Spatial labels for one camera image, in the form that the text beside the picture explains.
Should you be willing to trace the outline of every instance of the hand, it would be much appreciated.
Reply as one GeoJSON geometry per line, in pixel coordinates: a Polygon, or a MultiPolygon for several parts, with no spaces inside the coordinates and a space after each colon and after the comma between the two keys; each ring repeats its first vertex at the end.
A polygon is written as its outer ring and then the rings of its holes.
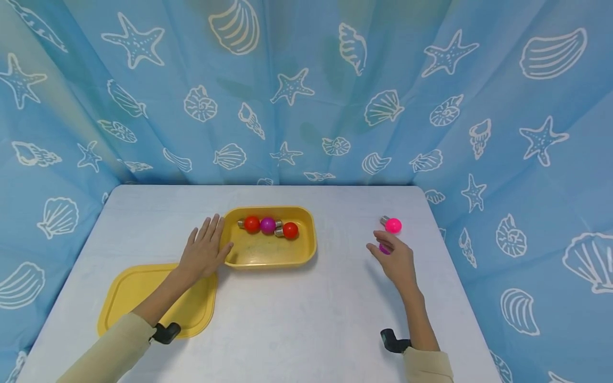
{"type": "Polygon", "coordinates": [[[234,246],[229,242],[219,250],[219,239],[224,229],[224,219],[215,214],[213,219],[207,217],[198,231],[194,228],[185,245],[177,271],[186,280],[194,284],[200,278],[211,276],[224,263],[234,246]]]}
{"type": "Polygon", "coordinates": [[[383,271],[396,288],[402,291],[408,287],[417,287],[413,250],[391,233],[375,231],[375,237],[377,242],[387,248],[390,255],[383,254],[379,247],[372,243],[367,244],[366,247],[377,258],[383,271]]]}

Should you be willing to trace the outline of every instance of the yellow tray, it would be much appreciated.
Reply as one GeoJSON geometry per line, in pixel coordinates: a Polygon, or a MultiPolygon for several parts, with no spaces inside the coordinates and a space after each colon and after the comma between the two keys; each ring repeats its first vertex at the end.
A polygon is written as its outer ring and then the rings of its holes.
{"type": "Polygon", "coordinates": [[[234,247],[226,257],[226,265],[233,268],[298,267],[313,258],[317,250],[313,216],[298,206],[242,207],[228,211],[220,248],[230,241],[234,242],[234,247]],[[294,240],[288,240],[262,232],[249,234],[237,225],[239,219],[248,216],[259,219],[271,217],[283,223],[294,222],[298,225],[299,235],[294,240]]]}
{"type": "MultiPolygon", "coordinates": [[[[119,274],[111,284],[98,318],[98,335],[102,336],[121,316],[138,306],[175,267],[177,264],[141,265],[119,274]]],[[[177,338],[198,335],[213,317],[216,291],[216,274],[201,279],[172,305],[160,323],[165,327],[172,322],[178,323],[181,332],[177,338]]]]}

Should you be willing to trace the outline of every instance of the sleeve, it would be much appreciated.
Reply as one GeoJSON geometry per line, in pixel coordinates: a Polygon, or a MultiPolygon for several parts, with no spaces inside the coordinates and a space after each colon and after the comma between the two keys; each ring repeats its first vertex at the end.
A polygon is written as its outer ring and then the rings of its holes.
{"type": "Polygon", "coordinates": [[[145,354],[155,331],[138,315],[124,315],[60,377],[58,383],[118,381],[145,354]]]}
{"type": "Polygon", "coordinates": [[[406,349],[405,373],[409,383],[453,383],[454,374],[447,354],[441,351],[406,349]]]}

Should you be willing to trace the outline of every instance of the blue curtain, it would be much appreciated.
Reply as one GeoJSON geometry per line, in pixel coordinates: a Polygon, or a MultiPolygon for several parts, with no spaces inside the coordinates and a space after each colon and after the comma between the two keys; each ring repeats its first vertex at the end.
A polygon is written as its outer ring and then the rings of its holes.
{"type": "Polygon", "coordinates": [[[418,185],[502,381],[612,380],[612,16],[1,1],[0,381],[120,183],[418,185]]]}

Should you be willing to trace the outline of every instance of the table surface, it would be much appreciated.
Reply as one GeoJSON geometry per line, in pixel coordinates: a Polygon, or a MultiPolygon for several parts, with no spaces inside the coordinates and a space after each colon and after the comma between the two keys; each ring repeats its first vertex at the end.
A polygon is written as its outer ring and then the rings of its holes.
{"type": "Polygon", "coordinates": [[[141,186],[116,188],[21,372],[51,382],[97,339],[108,289],[128,267],[178,262],[206,216],[240,206],[300,205],[318,253],[302,268],[223,268],[208,327],[154,343],[122,382],[405,382],[379,332],[408,337],[402,301],[365,248],[382,215],[403,223],[417,279],[456,383],[498,373],[421,189],[414,186],[141,186]]]}

